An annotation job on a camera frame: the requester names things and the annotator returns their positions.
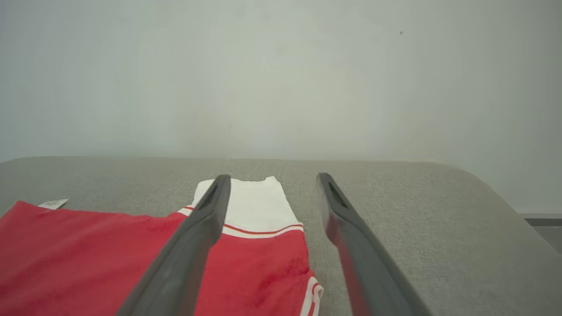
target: striped trim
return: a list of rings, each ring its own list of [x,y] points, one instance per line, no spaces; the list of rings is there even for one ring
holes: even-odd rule
[[[320,310],[320,298],[324,293],[324,288],[318,283],[315,277],[310,277],[306,285],[305,299],[302,302],[300,316],[318,316]]]
[[[192,211],[193,208],[191,206],[186,206],[183,209],[179,210],[178,212],[182,213],[185,216],[190,216]],[[249,238],[249,239],[271,238],[290,231],[304,232],[305,230],[303,228],[302,223],[289,225],[287,227],[272,232],[250,232],[238,227],[234,227],[229,224],[224,224],[223,226],[223,234],[227,234],[234,237],[240,237],[240,238]]]

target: white label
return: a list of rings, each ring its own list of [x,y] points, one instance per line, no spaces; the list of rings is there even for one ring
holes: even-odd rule
[[[48,202],[45,202],[43,204],[39,204],[37,206],[44,207],[44,208],[50,209],[50,210],[56,210],[68,201],[69,201],[69,198],[65,198],[65,199],[62,199],[62,200],[48,201]]]

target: red and white garment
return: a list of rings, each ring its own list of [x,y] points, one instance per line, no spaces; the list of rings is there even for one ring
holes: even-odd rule
[[[211,183],[165,218],[19,201],[0,219],[0,315],[115,314]],[[317,315],[322,291],[281,184],[232,179],[195,315]]]

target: red stripe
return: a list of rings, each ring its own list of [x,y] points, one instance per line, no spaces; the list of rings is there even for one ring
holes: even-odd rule
[[[316,283],[312,287],[312,304],[310,305],[310,311],[309,311],[308,316],[312,316],[314,314],[314,308],[316,307],[316,303],[314,302],[314,289],[316,288],[317,285],[320,285],[320,284]]]
[[[193,211],[193,208],[192,208],[191,206],[186,206],[186,207],[184,207],[184,209],[188,209],[188,210],[192,210],[192,211]],[[224,225],[225,225],[226,227],[230,228],[230,229],[235,230],[235,231],[239,231],[239,232],[246,233],[246,234],[252,234],[252,235],[269,235],[269,234],[278,233],[278,232],[283,231],[283,230],[285,230],[285,229],[287,229],[287,228],[289,228],[289,227],[302,227],[302,224],[294,224],[294,225],[289,225],[289,226],[287,226],[287,227],[281,228],[280,230],[274,231],[274,232],[250,232],[250,231],[245,231],[244,229],[240,229],[240,228],[231,226],[231,225],[229,225],[229,224],[224,224]]]

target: wall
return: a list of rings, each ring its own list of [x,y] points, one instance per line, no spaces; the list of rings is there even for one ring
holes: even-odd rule
[[[556,0],[0,2],[0,161],[451,163],[562,213]]]

